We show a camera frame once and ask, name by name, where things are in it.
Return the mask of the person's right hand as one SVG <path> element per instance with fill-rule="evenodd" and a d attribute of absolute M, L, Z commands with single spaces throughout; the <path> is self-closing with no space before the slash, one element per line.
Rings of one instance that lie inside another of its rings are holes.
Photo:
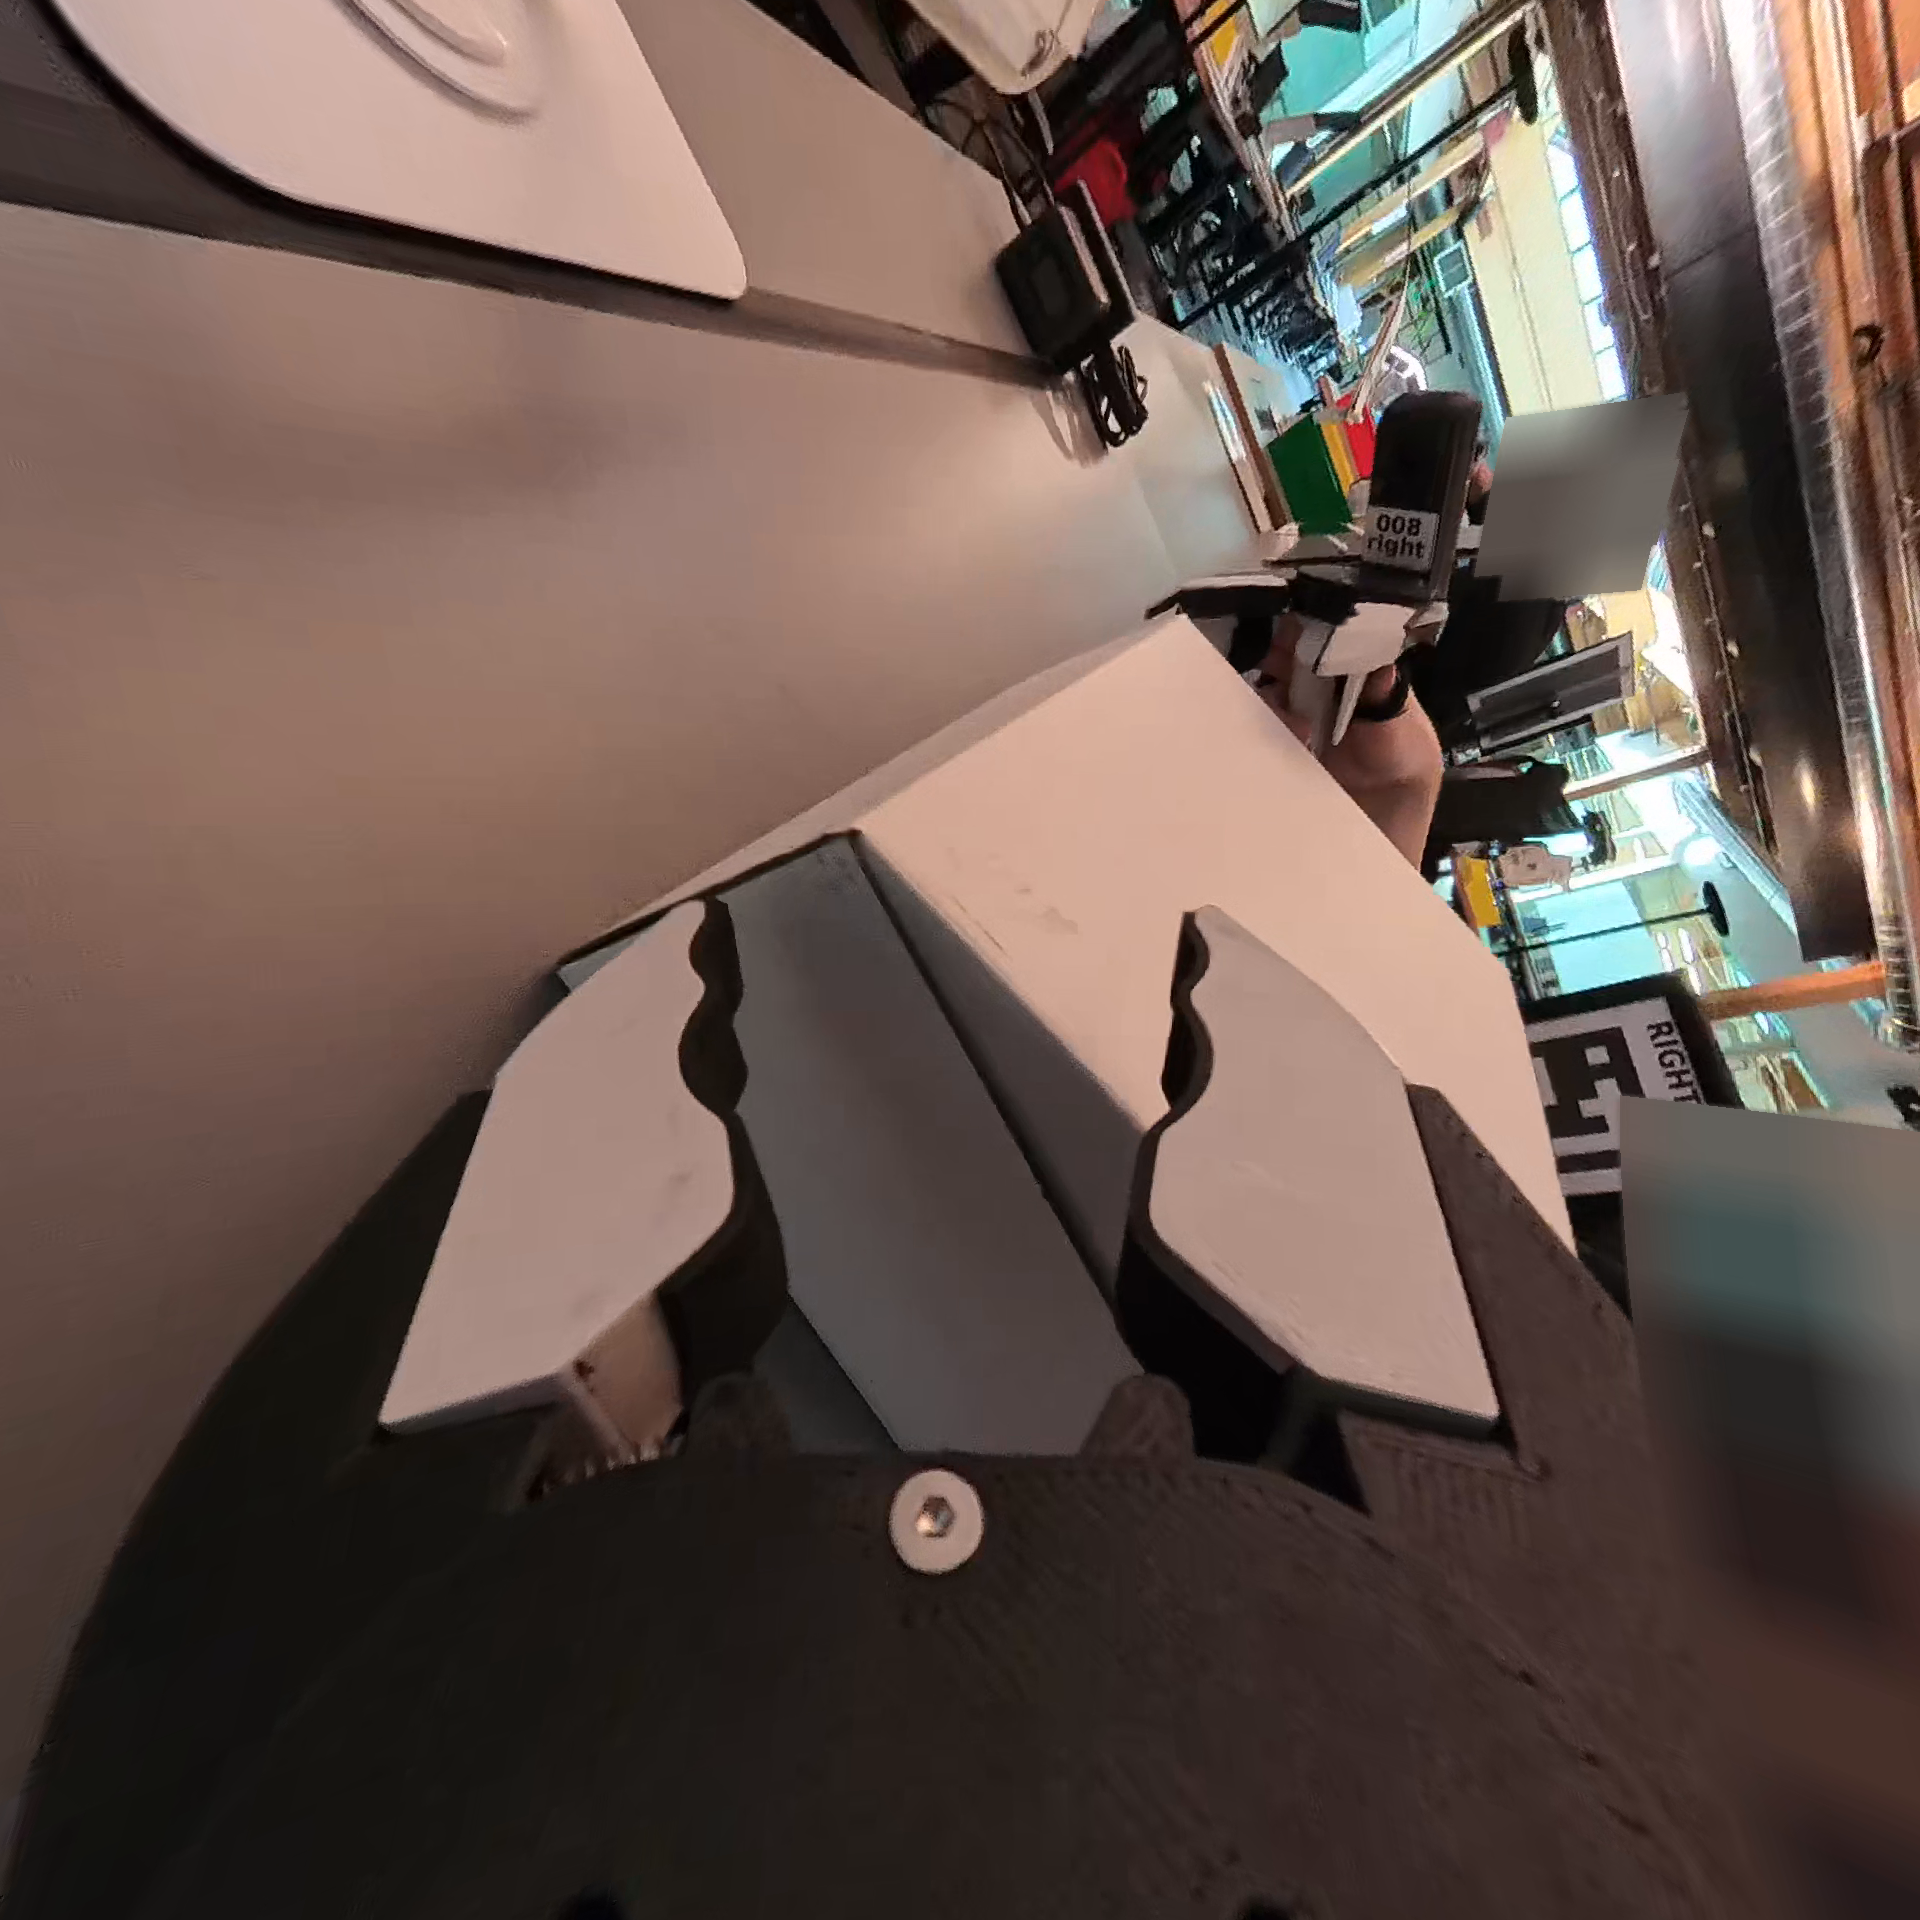
<path fill-rule="evenodd" d="M 1279 616 L 1255 671 L 1255 692 L 1295 741 L 1312 741 L 1310 716 L 1291 698 L 1294 656 L 1302 625 Z M 1437 734 L 1408 687 L 1400 664 L 1365 676 L 1353 713 L 1319 759 L 1321 769 L 1379 828 L 1400 842 L 1426 839 L 1444 760 Z"/>

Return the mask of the green yellow red box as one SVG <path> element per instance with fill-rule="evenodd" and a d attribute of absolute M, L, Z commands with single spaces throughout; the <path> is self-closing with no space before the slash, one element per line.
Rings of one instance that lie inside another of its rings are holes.
<path fill-rule="evenodd" d="M 1334 537 L 1353 526 L 1372 487 L 1377 427 L 1368 414 L 1306 410 L 1264 445 L 1283 519 L 1304 537 Z"/>

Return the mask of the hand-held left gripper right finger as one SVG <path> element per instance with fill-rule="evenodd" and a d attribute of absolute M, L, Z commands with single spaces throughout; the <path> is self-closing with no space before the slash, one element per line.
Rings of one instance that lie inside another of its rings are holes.
<path fill-rule="evenodd" d="M 1200 1456 L 1328 1456 L 1345 1417 L 1501 1429 L 1414 1091 L 1329 994 L 1228 912 L 1181 919 L 1163 1116 L 1115 1265 L 1131 1356 Z"/>

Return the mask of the black charger box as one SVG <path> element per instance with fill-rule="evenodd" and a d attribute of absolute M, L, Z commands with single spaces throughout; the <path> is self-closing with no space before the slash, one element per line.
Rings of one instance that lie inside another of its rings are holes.
<path fill-rule="evenodd" d="M 1137 308 L 1083 185 L 1044 205 L 994 257 L 994 277 L 1030 354 L 1068 375 L 1111 348 Z"/>

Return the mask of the instruction sheet on wooden stand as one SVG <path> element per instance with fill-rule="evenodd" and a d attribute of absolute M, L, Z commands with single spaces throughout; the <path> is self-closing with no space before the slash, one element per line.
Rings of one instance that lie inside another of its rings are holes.
<path fill-rule="evenodd" d="M 105 77 L 284 201 L 731 305 L 741 246 L 620 5 L 60 2 Z"/>

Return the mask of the black ceiling duct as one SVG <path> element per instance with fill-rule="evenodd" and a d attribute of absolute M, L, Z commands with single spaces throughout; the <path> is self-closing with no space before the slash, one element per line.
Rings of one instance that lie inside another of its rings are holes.
<path fill-rule="evenodd" d="M 1757 194 L 1715 5 L 1644 5 L 1646 202 L 1706 517 L 1732 605 L 1732 678 L 1799 954 L 1874 945 L 1858 815 L 1812 556 L 1812 529 L 1764 268 Z"/>

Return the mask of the white upright board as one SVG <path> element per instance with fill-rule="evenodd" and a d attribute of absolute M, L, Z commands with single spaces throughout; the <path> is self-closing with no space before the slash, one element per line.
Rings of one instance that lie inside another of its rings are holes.
<path fill-rule="evenodd" d="M 1230 345 L 1209 348 L 1207 402 L 1219 445 L 1259 535 L 1291 525 L 1283 483 L 1270 454 L 1291 420 L 1279 375 Z"/>

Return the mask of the white cardboard mailer box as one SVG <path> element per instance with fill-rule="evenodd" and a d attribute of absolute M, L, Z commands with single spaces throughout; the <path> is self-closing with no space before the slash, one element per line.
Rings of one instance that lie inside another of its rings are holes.
<path fill-rule="evenodd" d="M 1440 1095 L 1570 1248 L 1505 975 L 1187 621 L 998 695 L 622 915 L 564 980 L 828 840 L 851 845 L 1097 1283 L 1115 1280 L 1139 1141 L 1165 1112 L 1177 942 L 1201 906 Z"/>

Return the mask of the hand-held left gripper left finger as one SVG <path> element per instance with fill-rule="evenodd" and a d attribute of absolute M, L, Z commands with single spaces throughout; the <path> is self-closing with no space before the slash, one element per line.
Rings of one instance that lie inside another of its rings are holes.
<path fill-rule="evenodd" d="M 390 1435 L 558 1412 L 664 1454 L 787 1308 L 741 1112 L 734 920 L 688 901 L 549 1013 L 492 1082 L 380 1405 Z"/>

